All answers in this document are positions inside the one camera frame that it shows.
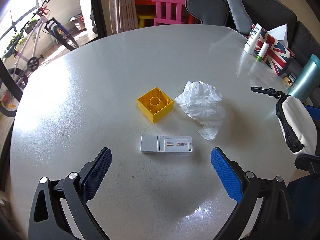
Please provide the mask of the small white green bottle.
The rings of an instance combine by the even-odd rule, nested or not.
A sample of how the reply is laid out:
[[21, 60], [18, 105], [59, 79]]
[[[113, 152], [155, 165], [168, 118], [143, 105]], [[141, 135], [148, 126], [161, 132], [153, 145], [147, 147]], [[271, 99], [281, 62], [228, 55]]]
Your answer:
[[257, 57], [256, 57], [257, 61], [261, 62], [263, 60], [264, 56], [266, 55], [266, 53], [268, 51], [268, 48], [269, 48], [269, 44], [267, 42], [264, 42], [261, 50], [257, 54]]

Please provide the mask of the red kids table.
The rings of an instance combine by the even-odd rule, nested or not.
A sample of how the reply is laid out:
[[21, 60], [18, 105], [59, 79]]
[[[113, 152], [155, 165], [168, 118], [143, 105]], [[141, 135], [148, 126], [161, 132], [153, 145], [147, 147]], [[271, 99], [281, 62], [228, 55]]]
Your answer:
[[135, 0], [137, 15], [156, 15], [156, 3], [151, 0]]

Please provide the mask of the light grey cushion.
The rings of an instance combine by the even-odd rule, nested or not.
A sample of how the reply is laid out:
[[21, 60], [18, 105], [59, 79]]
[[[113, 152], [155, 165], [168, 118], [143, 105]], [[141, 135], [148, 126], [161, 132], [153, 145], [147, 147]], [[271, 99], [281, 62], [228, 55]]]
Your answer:
[[247, 13], [242, 0], [226, 0], [236, 27], [242, 34], [248, 35], [252, 30], [252, 20]]

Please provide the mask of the yellow toy brick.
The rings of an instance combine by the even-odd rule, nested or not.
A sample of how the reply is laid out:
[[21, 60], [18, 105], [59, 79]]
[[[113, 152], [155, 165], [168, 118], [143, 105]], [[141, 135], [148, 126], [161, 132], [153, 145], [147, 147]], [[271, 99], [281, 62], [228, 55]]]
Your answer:
[[173, 110], [174, 101], [161, 89], [155, 87], [139, 97], [137, 105], [148, 120], [155, 124]]

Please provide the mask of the teal thermos bottle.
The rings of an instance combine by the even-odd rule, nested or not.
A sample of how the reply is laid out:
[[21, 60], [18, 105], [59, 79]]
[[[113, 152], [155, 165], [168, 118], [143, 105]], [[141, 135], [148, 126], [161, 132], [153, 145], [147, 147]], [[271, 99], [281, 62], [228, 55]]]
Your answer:
[[319, 58], [312, 54], [299, 77], [287, 91], [291, 96], [304, 102], [319, 86], [319, 79]]

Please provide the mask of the dark grey sofa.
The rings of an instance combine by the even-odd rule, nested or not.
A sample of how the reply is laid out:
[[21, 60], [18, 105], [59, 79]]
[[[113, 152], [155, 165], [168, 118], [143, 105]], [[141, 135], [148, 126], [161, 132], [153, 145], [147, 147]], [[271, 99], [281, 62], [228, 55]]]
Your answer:
[[[266, 30], [287, 24], [287, 41], [295, 60], [303, 66], [312, 54], [319, 56], [319, 42], [296, 14], [278, 0], [242, 0], [245, 12], [253, 23]], [[235, 28], [231, 6], [226, 0], [185, 0], [187, 11], [202, 24]]]

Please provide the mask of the crumpled white tissue back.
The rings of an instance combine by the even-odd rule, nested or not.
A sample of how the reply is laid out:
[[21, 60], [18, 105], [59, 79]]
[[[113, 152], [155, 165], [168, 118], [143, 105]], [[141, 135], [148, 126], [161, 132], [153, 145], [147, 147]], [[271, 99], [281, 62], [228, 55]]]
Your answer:
[[220, 106], [221, 101], [219, 91], [202, 81], [188, 81], [183, 92], [174, 99], [189, 118], [202, 125], [197, 132], [209, 141], [216, 138], [226, 116], [226, 111]]

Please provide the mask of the yellow kids stool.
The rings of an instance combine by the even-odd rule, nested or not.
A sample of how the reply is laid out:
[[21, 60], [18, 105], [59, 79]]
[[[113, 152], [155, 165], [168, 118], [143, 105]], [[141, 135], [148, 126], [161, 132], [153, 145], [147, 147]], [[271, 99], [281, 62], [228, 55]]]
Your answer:
[[137, 15], [138, 17], [138, 27], [145, 28], [154, 25], [154, 18], [156, 15]]

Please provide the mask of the black door frame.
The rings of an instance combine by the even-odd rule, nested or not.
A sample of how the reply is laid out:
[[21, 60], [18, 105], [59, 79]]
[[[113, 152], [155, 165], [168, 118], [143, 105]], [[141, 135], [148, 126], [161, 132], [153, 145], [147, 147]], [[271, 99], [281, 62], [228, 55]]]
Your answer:
[[[107, 36], [107, 30], [106, 30], [105, 21], [104, 21], [101, 0], [91, 0], [91, 5], [92, 5], [93, 16], [97, 24], [98, 35], [91, 41], [87, 42], [87, 44]], [[4, 84], [7, 86], [9, 91], [13, 94], [14, 98], [17, 99], [18, 102], [20, 102], [23, 92], [14, 83], [12, 77], [10, 77], [9, 72], [6, 69], [2, 60], [1, 60], [1, 81], [4, 82]]]

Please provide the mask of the white bicycle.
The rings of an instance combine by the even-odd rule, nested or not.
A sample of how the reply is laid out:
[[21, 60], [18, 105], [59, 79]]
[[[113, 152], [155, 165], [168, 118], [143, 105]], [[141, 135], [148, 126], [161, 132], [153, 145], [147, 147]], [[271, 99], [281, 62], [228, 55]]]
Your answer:
[[16, 59], [13, 67], [8, 69], [8, 77], [11, 81], [8, 81], [8, 77], [1, 78], [1, 113], [7, 117], [16, 115], [18, 103], [29, 77], [39, 68], [44, 59], [42, 54], [36, 53], [41, 31], [49, 34], [69, 51], [79, 48], [72, 33], [56, 18], [49, 18], [49, 2], [50, 0], [44, 0], [32, 11], [31, 18], [5, 49], [3, 59], [10, 57]]

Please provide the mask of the white tube bottle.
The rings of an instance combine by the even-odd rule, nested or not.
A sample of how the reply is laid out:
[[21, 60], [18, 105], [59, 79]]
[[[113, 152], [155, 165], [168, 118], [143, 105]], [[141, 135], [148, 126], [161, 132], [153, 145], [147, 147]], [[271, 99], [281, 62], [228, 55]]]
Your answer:
[[247, 42], [244, 47], [244, 52], [248, 53], [249, 55], [253, 54], [255, 47], [257, 45], [257, 42], [259, 40], [261, 31], [262, 31], [262, 26], [259, 24], [256, 24], [247, 39]]

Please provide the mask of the person's legs in jeans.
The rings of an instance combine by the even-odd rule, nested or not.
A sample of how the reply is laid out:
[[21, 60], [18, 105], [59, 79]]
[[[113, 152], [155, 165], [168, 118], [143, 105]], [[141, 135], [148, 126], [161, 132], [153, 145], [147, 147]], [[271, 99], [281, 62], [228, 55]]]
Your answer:
[[305, 176], [287, 186], [297, 239], [319, 239], [319, 180]]

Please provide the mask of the patterned curtain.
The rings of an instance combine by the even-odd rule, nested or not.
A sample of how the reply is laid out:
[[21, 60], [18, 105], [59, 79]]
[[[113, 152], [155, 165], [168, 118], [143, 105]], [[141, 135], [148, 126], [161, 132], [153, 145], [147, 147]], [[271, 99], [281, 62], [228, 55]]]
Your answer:
[[138, 28], [135, 0], [109, 0], [112, 34]]

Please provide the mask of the white usb token stick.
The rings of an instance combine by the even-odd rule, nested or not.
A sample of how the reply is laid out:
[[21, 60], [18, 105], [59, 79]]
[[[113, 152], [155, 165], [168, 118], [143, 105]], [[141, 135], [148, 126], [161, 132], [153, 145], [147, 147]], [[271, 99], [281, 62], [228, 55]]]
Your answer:
[[190, 154], [193, 140], [190, 136], [142, 135], [140, 151], [145, 154]]

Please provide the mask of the beige zip pouch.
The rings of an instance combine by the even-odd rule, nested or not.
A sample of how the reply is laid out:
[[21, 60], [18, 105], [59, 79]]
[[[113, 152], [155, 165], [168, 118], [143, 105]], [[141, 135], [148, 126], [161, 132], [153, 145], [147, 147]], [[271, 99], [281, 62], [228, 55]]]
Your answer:
[[278, 100], [276, 103], [276, 116], [280, 123], [284, 140], [293, 154], [316, 154], [316, 125], [299, 99], [282, 91], [276, 91], [273, 88], [264, 89], [253, 86], [251, 91], [266, 94]]

